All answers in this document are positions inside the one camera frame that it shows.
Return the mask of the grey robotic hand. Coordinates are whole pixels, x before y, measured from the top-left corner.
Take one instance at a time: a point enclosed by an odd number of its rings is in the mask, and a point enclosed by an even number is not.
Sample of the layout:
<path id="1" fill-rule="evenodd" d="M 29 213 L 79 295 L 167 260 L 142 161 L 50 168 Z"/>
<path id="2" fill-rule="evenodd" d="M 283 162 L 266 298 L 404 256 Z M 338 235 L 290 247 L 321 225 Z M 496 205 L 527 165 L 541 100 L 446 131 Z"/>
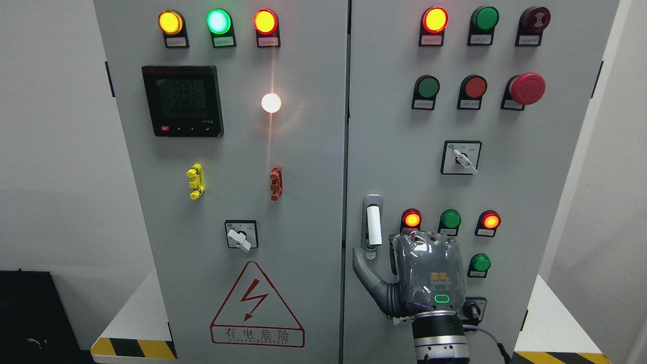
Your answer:
<path id="1" fill-rule="evenodd" d="M 387 283 L 362 250 L 353 249 L 353 271 L 381 313 L 392 318 L 432 312 L 455 315 L 466 299 L 466 277 L 458 242 L 439 233 L 413 230 L 390 237 L 398 281 Z"/>

